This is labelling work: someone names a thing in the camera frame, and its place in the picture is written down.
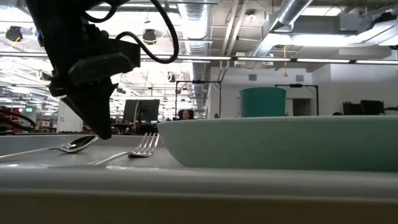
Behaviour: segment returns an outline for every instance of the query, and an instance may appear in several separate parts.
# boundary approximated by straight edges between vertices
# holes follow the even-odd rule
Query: ceiling
[[[238,40],[235,42],[232,54],[236,52],[250,52],[252,51],[261,40],[261,27],[264,22],[265,16],[272,14],[279,9],[281,0],[264,0],[264,1],[250,1],[248,9],[254,9],[256,19],[249,21],[244,19],[238,32]],[[311,6],[307,8],[302,15],[309,16],[335,16],[341,13],[347,7],[352,7],[351,12],[361,12],[365,10],[377,9],[380,7],[388,6],[397,3],[391,0],[367,0],[366,5],[363,1],[347,0],[314,0]],[[226,32],[226,25],[228,23],[233,1],[220,0],[218,4],[213,5],[211,8],[210,18],[210,36],[206,40],[210,45],[210,54],[219,55]],[[106,11],[90,11],[90,15],[94,17],[103,17]],[[176,13],[169,13],[180,39],[180,54],[185,54],[184,43],[187,39],[184,37],[184,26],[180,15]],[[13,43],[5,38],[5,31],[10,26],[21,26],[28,31],[24,34],[22,43]],[[164,25],[163,19],[156,12],[117,12],[110,20],[97,24],[97,26],[106,30],[111,37],[114,37],[122,31],[131,31],[137,35],[144,33],[145,29],[155,29],[157,36],[157,43],[150,45],[149,49],[155,54],[171,54],[172,43],[168,30]],[[15,7],[0,6],[0,51],[1,52],[44,52],[40,47],[36,38],[30,34],[29,29],[33,28],[34,24],[32,18]],[[273,48],[271,53],[275,57],[312,57],[312,58],[383,58],[387,57],[389,52],[388,47],[362,47],[360,49],[354,48],[336,48],[336,47],[302,47],[288,45],[285,48]],[[294,68],[307,68],[308,72],[317,68],[317,66],[297,63],[291,64],[290,67]],[[284,63],[274,63],[271,66],[274,70],[284,67]],[[142,62],[141,68],[136,68],[128,74],[115,75],[113,82],[119,83],[119,87],[126,93],[114,92],[111,100],[111,113],[123,113],[124,100],[135,99],[140,96],[150,99],[160,99],[162,103],[161,116],[171,117],[175,109],[175,83],[168,81],[168,75],[174,75],[176,80],[191,80],[190,71],[192,70],[191,63],[172,63],[169,65],[161,65],[154,62]],[[33,59],[33,58],[0,58],[0,84],[20,84],[20,85],[48,85],[48,81],[44,81],[41,73],[51,74],[52,66],[49,60]],[[178,98],[178,109],[194,108],[195,99],[192,94],[192,87],[185,85]],[[56,98],[49,96],[45,87],[35,87],[38,93],[18,93],[16,89],[3,88],[1,97],[30,97],[45,98],[56,104]],[[10,102],[0,102],[0,105],[7,105]]]

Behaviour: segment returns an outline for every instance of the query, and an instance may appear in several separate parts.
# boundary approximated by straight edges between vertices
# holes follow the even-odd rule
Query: black metal frame
[[[206,83],[218,83],[220,86],[219,93],[220,93],[220,108],[218,109],[218,115],[221,118],[221,82],[220,81],[201,81],[201,80],[194,80],[194,81],[176,81],[175,82],[175,113],[174,116],[177,119],[177,95],[178,95],[178,84],[179,83],[192,83],[192,84],[206,84]]]
[[[302,88],[304,87],[314,87],[315,90],[317,91],[317,116],[319,116],[319,86],[318,85],[303,85],[303,84],[275,84],[275,87],[278,86],[287,86],[291,88]]]

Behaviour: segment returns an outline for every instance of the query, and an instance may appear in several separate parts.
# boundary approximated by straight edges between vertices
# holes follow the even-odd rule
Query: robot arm
[[[53,66],[49,85],[52,96],[65,96],[65,102],[101,139],[111,137],[109,97],[117,87],[110,77],[140,67],[142,48],[159,63],[172,63],[178,55],[177,33],[157,0],[151,0],[165,20],[174,44],[174,54],[167,60],[153,55],[131,32],[110,39],[104,30],[91,22],[104,22],[128,0],[26,0],[28,10],[39,32],[39,43],[45,48]],[[108,3],[112,10],[103,19],[89,16],[86,11]],[[138,44],[120,40],[125,35]]]

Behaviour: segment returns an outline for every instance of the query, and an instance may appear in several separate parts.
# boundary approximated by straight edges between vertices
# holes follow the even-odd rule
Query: person
[[[180,110],[178,117],[180,120],[193,119],[193,110]]]

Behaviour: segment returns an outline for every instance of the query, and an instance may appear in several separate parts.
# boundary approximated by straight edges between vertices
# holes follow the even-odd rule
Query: black cable
[[[2,123],[7,123],[9,125],[11,125],[13,128],[17,128],[23,131],[33,131],[36,128],[36,123],[34,121],[32,121],[30,118],[27,118],[23,115],[17,114],[17,113],[13,113],[10,111],[6,111],[6,110],[2,110],[0,109],[0,113],[4,113],[4,114],[9,114],[9,115],[13,115],[16,116],[18,118],[22,118],[24,120],[26,120],[27,122],[30,123],[30,127],[29,126],[22,126],[16,122],[11,121],[9,118],[4,117],[4,116],[0,116],[0,122]]]
[[[109,10],[107,15],[104,18],[102,18],[102,19],[94,18],[91,15],[89,15],[87,12],[84,12],[83,13],[83,18],[85,18],[87,21],[94,22],[94,23],[105,22],[108,19],[110,19],[116,13],[117,10],[118,10],[117,7],[113,7],[112,6],[111,10]]]
[[[125,36],[130,36],[132,37],[137,44],[144,50],[144,52],[155,62],[158,63],[163,63],[163,64],[168,64],[168,63],[172,63],[175,61],[175,59],[177,59],[178,57],[178,52],[180,51],[180,46],[178,44],[178,36],[177,36],[177,32],[174,29],[174,26],[172,24],[172,21],[170,20],[169,16],[167,15],[166,11],[163,9],[162,5],[160,4],[160,2],[158,0],[150,0],[152,2],[152,4],[155,6],[155,8],[159,11],[160,15],[162,16],[164,22],[166,23],[167,28],[170,31],[170,34],[172,36],[172,42],[173,42],[173,55],[169,58],[169,59],[160,59],[158,57],[156,57],[146,46],[145,44],[138,38],[138,36],[136,34],[133,34],[132,32],[128,32],[128,31],[124,31],[121,32],[119,35],[116,36],[116,40],[120,40],[122,39],[122,37]]]

